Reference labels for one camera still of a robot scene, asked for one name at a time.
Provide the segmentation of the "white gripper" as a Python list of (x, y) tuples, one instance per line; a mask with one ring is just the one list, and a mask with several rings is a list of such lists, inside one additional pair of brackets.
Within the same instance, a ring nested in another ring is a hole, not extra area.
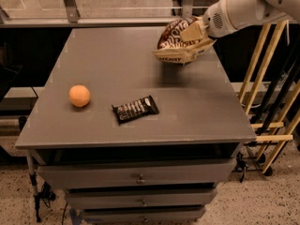
[(222, 38), (237, 31), (229, 18), (227, 0), (219, 0), (209, 7), (202, 19), (203, 22), (196, 21), (180, 33), (183, 42), (202, 40), (206, 31), (212, 38)]

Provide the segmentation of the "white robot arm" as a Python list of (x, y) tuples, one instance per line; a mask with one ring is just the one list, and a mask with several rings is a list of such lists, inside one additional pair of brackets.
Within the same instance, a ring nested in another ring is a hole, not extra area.
[(201, 19), (209, 37), (222, 38), (251, 25), (300, 23), (300, 0), (219, 0)]

